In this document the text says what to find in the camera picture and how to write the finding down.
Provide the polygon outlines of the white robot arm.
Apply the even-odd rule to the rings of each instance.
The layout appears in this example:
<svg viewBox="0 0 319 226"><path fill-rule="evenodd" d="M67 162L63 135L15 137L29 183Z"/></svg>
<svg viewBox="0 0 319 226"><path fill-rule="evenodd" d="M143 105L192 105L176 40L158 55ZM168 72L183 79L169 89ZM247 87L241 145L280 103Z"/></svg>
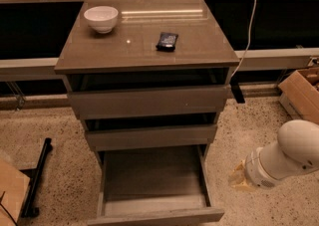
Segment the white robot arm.
<svg viewBox="0 0 319 226"><path fill-rule="evenodd" d="M319 125L308 120L286 122L277 140L253 149L233 169L229 185L241 191L271 189L285 178L319 170Z"/></svg>

